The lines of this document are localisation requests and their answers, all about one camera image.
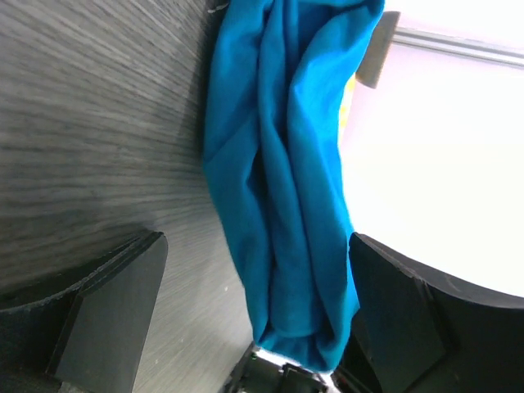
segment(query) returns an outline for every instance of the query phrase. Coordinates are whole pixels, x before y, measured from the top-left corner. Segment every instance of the fabric fold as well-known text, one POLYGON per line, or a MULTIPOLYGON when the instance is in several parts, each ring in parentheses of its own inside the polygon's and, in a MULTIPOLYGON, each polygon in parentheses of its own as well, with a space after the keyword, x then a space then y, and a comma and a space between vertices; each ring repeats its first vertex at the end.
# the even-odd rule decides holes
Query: fabric fold
POLYGON ((204 171, 255 343, 339 363, 359 308, 338 120, 383 0, 232 0, 211 66, 204 171))

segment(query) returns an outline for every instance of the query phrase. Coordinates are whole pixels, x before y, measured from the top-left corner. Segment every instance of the white surface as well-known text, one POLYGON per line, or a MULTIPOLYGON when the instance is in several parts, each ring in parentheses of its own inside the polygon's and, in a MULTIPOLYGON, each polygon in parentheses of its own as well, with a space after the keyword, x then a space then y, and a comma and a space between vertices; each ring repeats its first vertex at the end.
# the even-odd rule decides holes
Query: white surface
POLYGON ((358 232, 524 296, 524 71, 393 46, 341 141, 358 232))
POLYGON ((402 27, 524 47, 522 0, 386 0, 386 9, 401 12, 402 27))

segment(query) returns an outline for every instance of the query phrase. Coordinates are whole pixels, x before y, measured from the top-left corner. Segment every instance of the yellow object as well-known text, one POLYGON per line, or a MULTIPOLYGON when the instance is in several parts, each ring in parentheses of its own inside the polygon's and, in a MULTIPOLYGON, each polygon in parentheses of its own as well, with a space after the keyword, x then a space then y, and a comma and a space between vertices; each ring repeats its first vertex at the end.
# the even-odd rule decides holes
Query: yellow object
POLYGON ((342 97, 341 109, 338 115, 338 134, 342 135, 346 129, 347 120, 350 115, 351 100, 353 99, 353 92, 355 91, 356 78, 353 75, 347 81, 344 87, 344 96, 342 97))

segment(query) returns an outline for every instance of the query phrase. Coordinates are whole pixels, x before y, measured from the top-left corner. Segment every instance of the black mechanical part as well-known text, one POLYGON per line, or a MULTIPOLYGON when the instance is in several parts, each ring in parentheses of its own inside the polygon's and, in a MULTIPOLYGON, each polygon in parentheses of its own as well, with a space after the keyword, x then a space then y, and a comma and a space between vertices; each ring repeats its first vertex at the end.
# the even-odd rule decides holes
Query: black mechanical part
POLYGON ((131 392, 166 259, 148 232, 3 295, 0 392, 131 392))
POLYGON ((524 392, 524 299, 363 235, 351 238, 350 260, 361 310, 334 375, 342 391, 524 392))

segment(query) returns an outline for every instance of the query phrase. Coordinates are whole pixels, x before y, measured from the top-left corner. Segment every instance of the blue fabric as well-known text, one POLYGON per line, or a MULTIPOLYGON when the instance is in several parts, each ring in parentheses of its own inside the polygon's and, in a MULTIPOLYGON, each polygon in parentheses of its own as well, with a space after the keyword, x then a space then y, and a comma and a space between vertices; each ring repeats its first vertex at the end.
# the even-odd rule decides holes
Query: blue fabric
POLYGON ((338 112, 383 0, 232 0, 206 110, 204 169, 258 346, 333 370, 359 308, 338 112))

